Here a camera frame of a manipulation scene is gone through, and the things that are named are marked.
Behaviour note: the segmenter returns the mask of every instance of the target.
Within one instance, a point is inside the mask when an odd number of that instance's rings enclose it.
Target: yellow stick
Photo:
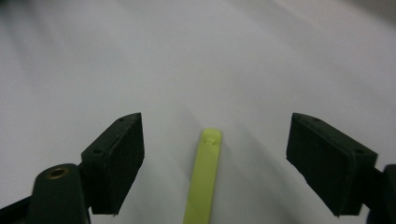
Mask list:
[[[195,156],[183,224],[209,223],[220,145],[220,130],[205,129],[202,131]]]

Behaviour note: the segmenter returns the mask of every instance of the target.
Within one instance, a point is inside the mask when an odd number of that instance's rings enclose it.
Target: screw hole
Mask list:
[[[359,149],[359,148],[356,148],[356,149],[355,149],[355,152],[358,153],[358,154],[363,154],[363,153],[364,153],[364,151],[361,150],[361,149]]]
[[[47,174],[48,179],[58,179],[69,173],[69,169],[65,167],[56,168]]]
[[[93,150],[93,153],[99,154],[99,153],[102,153],[102,151],[103,151],[102,149],[96,148],[96,149]]]

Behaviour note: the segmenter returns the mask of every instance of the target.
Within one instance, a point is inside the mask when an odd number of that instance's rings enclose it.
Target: yellow-green object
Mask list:
[[[205,129],[202,131],[195,156],[183,224],[209,223],[220,145],[220,130]]]

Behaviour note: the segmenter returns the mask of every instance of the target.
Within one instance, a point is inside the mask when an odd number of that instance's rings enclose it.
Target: brass insert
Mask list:
[[[48,179],[58,179],[61,178],[69,173],[69,169],[66,167],[58,167],[53,169],[47,173]]]

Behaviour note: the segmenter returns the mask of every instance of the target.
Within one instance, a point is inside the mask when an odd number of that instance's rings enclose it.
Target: white table surface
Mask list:
[[[396,162],[384,15],[360,0],[0,3],[0,207],[142,112],[144,164],[120,214],[92,223],[181,223],[207,127],[223,131],[211,223],[364,223],[366,207],[334,217],[286,146],[300,112],[378,152],[378,169]]]

